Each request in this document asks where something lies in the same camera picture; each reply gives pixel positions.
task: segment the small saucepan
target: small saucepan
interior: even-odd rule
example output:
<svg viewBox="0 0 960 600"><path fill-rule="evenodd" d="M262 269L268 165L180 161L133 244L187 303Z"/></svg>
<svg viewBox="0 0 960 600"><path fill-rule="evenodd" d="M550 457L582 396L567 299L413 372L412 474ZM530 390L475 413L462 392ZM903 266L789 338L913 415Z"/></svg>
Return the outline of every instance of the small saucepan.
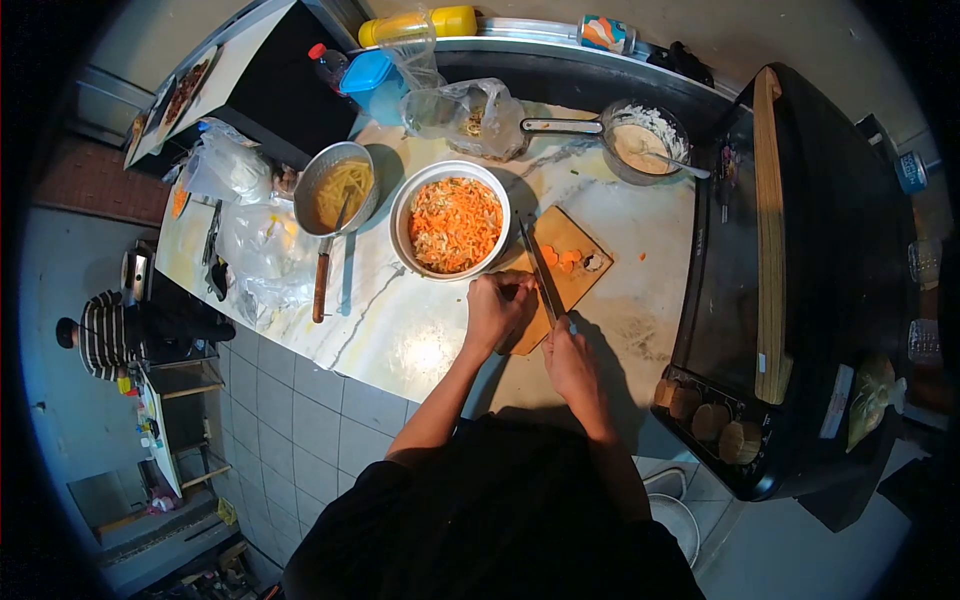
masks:
<svg viewBox="0 0 960 600"><path fill-rule="evenodd" d="M320 221L320 208L317 206L317 190L321 181L338 162L347 158L360 158L370 164L372 183L367 197L360 207L339 229L330 229ZM304 231L320 238L320 250L317 257L317 281L313 288L313 322L324 321L324 302L326 298L326 279L330 264L330 246L333 238L350 233L363 225L373 214L376 202L380 198L380 182L376 178L373 159L367 149L355 142L337 142L327 146L314 156L306 165L297 187L294 189L294 215Z"/></svg>
<svg viewBox="0 0 960 600"><path fill-rule="evenodd" d="M652 132L666 149L666 155L678 162L688 162L690 141L686 130L677 117L666 108L644 105L639 100L625 98L604 108L595 119L523 119L520 129L524 133L588 135L599 137L604 146L604 162L622 180L633 185L655 185L673 177L680 171L670 165L665 173L647 173L627 164L615 149L616 128L623 125L639 125Z"/></svg>

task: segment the red bottle cap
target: red bottle cap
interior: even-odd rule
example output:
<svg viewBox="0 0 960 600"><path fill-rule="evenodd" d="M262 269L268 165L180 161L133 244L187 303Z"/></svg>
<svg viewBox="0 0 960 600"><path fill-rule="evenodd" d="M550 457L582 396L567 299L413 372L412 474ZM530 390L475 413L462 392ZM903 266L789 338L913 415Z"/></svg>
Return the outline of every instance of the red bottle cap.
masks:
<svg viewBox="0 0 960 600"><path fill-rule="evenodd" d="M310 48L310 52L307 53L307 56L309 56L313 60L316 60L319 57L323 56L324 52L326 52L326 46L324 46L323 44L317 44L313 48Z"/></svg>

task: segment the blue lid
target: blue lid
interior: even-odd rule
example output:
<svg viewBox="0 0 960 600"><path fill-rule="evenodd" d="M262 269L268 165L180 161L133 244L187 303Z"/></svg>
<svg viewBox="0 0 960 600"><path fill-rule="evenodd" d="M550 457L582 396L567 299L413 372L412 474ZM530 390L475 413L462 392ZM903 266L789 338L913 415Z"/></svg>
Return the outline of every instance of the blue lid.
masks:
<svg viewBox="0 0 960 600"><path fill-rule="evenodd" d="M350 94L374 89L387 79L393 69L394 64L381 51L365 52L350 63L340 80L340 91Z"/></svg>

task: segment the tiled floor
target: tiled floor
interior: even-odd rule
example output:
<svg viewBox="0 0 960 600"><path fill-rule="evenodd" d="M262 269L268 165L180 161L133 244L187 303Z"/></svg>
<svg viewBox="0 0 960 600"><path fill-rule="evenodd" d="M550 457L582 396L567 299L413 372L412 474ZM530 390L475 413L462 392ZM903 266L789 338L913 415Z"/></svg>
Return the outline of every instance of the tiled floor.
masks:
<svg viewBox="0 0 960 600"><path fill-rule="evenodd" d="M208 399L207 418L211 445L222 448L233 468L214 477L214 489L237 508L247 539L284 566L324 507L383 459L419 405L325 371L243 326L220 353L227 386ZM731 496L699 466L636 459L642 477L684 470L684 503L705 540ZM665 477L649 491L678 495L678 481ZM268 570L271 577L278 573Z"/></svg>

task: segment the knife blade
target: knife blade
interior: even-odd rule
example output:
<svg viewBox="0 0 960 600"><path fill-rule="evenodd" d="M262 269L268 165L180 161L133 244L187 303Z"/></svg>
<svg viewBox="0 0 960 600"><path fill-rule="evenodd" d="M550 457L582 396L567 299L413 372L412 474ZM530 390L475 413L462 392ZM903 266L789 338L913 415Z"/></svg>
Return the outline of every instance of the knife blade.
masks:
<svg viewBox="0 0 960 600"><path fill-rule="evenodd" d="M534 278L537 280L537 288L540 290L540 301L543 302L543 309L546 311L546 318L550 322L550 328L553 329L557 324L557 319L566 314L564 311L564 301L560 298L560 292L550 276L549 267L543 260L543 253L540 252L540 246L530 231L529 226L520 221L520 237L523 239L523 246L526 247L527 257L530 258L530 266L534 270Z"/></svg>

